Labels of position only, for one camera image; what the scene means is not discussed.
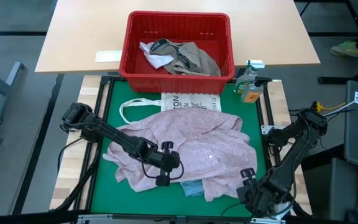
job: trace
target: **blue cloth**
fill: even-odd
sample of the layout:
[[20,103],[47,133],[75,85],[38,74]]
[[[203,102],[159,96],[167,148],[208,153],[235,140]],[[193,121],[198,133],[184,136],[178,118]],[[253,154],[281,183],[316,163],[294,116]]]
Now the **blue cloth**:
[[201,180],[189,180],[180,182],[186,197],[194,197],[204,194],[203,182]]

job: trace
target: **bottle label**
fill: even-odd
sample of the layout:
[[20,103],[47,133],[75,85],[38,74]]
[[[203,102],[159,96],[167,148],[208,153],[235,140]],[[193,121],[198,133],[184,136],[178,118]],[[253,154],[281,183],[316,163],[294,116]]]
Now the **bottle label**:
[[258,100],[260,94],[262,94],[262,91],[250,91],[250,92],[248,92],[248,95],[244,99],[244,103],[254,103],[256,100]]
[[252,82],[247,82],[247,81],[244,81],[244,82],[240,82],[238,84],[238,86],[236,87],[236,90],[235,92],[236,93],[239,93],[239,94],[242,94],[246,88],[247,85],[251,84]]

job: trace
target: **pink shirt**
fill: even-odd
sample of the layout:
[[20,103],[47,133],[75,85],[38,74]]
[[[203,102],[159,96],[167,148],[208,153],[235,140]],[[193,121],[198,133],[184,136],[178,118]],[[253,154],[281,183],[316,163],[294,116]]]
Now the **pink shirt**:
[[[173,141],[184,165],[183,177],[172,182],[202,179],[207,202],[222,195],[237,197],[242,186],[240,170],[257,170],[255,149],[248,145],[248,135],[240,132],[242,120],[238,116],[201,108],[183,108],[163,111],[120,129],[130,136],[144,137],[161,147],[164,141]],[[136,192],[156,187],[155,179],[147,178],[139,161],[128,156],[115,142],[103,158],[115,162],[118,182],[128,179]],[[156,167],[145,166],[148,175],[159,175]],[[170,177],[181,174],[181,167]]]

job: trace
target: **light wooden tabletop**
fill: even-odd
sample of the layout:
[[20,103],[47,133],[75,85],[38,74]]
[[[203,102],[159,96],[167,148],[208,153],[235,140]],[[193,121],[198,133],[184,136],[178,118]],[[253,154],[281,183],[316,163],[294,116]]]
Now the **light wooden tabletop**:
[[[80,95],[78,97],[78,102],[85,103],[90,105],[92,108],[96,103],[96,98],[99,90],[100,76],[85,76],[83,84],[80,90]],[[101,111],[99,116],[102,117],[103,109],[106,102],[107,89],[104,89],[103,97],[101,101]],[[287,126],[291,124],[290,115],[288,113],[287,101],[285,99],[284,89],[281,82],[271,82],[268,84],[268,92],[272,107],[273,119],[275,125],[278,126]],[[267,115],[264,105],[263,95],[261,96],[261,106],[262,112],[264,113],[265,124],[267,124]],[[68,135],[67,144],[78,139],[80,132],[70,133]],[[65,150],[63,154],[62,164],[60,166],[60,172],[55,185],[55,191],[50,203],[50,208],[58,207],[64,199],[70,194],[74,189],[75,185],[78,183],[80,178],[81,166],[84,159],[84,153],[86,148],[86,141],[81,140],[74,144],[72,147],[69,147]],[[281,158],[284,158],[284,155],[288,152],[290,145],[287,145],[281,151]],[[96,150],[96,145],[91,151],[90,161],[93,159],[94,151]],[[271,157],[270,160],[274,164],[274,158]],[[303,178],[303,172],[301,166],[295,171],[296,179],[296,201],[301,205],[301,207],[311,214],[311,207],[308,197],[308,192],[306,190],[305,180]],[[88,193],[88,184],[85,185],[84,191],[82,194],[80,208],[85,208],[86,196]]]
[[59,0],[35,72],[113,72],[96,53],[122,50],[132,11],[223,12],[230,17],[234,65],[319,64],[293,0]]

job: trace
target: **orange label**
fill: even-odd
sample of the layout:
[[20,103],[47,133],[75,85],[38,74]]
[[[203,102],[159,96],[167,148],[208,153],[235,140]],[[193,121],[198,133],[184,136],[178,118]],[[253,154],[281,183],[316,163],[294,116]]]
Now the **orange label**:
[[250,91],[246,98],[244,99],[245,103],[253,103],[256,100],[258,100],[260,94],[262,94],[261,91]]

